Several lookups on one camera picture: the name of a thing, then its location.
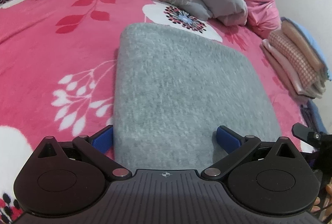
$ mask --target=blue fabric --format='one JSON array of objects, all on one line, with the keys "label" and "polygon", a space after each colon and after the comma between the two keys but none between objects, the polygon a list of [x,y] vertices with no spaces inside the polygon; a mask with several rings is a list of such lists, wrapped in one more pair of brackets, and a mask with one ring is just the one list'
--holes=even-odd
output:
[{"label": "blue fabric", "polygon": [[217,129],[215,137],[219,146],[228,154],[232,153],[241,146],[238,139],[220,127]]},{"label": "blue fabric", "polygon": [[326,70],[327,77],[331,81],[332,80],[332,73],[328,68],[326,57],[325,57],[322,49],[320,49],[318,43],[315,41],[313,36],[309,33],[309,31],[306,28],[304,28],[303,26],[299,25],[298,23],[294,22],[293,20],[291,20],[289,18],[281,17],[281,21],[290,22],[293,26],[295,26],[295,28],[298,30],[298,32],[301,33],[301,35],[306,39],[306,41],[309,43],[309,45],[315,51],[315,53],[317,54],[319,59],[325,65],[325,70]]},{"label": "blue fabric", "polygon": [[312,111],[313,121],[318,131],[327,133],[327,130],[323,124],[322,118],[320,117],[318,107],[316,106],[316,104],[312,100],[309,100],[307,106]]},{"label": "blue fabric", "polygon": [[92,146],[105,154],[113,145],[113,128],[110,128],[100,134],[93,140]]}]

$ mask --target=triangular cutout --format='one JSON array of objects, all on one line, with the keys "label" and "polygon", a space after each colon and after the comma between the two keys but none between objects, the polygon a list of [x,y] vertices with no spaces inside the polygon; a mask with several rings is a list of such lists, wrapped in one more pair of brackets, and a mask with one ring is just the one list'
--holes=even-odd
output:
[{"label": "triangular cutout", "polygon": [[52,144],[47,143],[44,145],[43,150],[40,152],[38,158],[47,158],[56,156],[56,152]]},{"label": "triangular cutout", "polygon": [[288,147],[288,144],[282,144],[280,146],[277,156],[284,157],[284,158],[291,158],[291,159],[295,158],[295,155],[293,154],[291,149]]}]

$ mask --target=checkered cloth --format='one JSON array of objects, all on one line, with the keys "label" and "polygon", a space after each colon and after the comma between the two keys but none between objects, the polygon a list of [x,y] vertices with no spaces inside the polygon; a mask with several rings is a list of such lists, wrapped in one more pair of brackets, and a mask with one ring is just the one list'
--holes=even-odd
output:
[{"label": "checkered cloth", "polygon": [[282,53],[294,67],[304,90],[319,81],[319,75],[311,67],[300,49],[282,32],[281,29],[272,31],[268,40],[270,44]]}]

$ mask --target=metal screw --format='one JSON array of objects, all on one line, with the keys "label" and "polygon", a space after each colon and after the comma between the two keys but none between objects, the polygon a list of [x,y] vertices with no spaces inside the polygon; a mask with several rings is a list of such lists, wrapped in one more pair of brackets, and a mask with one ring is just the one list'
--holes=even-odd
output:
[{"label": "metal screw", "polygon": [[113,170],[112,173],[116,177],[123,178],[129,174],[129,170],[124,169],[124,168],[118,168],[118,169]]},{"label": "metal screw", "polygon": [[208,176],[218,176],[221,172],[217,168],[207,168],[204,170],[204,173]]}]

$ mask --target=floral blanket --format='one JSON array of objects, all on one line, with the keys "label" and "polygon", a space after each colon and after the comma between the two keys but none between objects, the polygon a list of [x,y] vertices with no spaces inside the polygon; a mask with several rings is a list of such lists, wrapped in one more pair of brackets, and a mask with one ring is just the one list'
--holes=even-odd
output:
[{"label": "floral blanket", "polygon": [[264,58],[261,38],[246,27],[225,27],[213,19],[203,22],[152,0],[2,0],[0,16],[4,223],[21,213],[13,183],[44,136],[70,141],[112,123],[119,37],[129,24],[173,26],[242,52],[263,83],[283,135],[292,137],[292,125],[303,122],[298,105]]}]

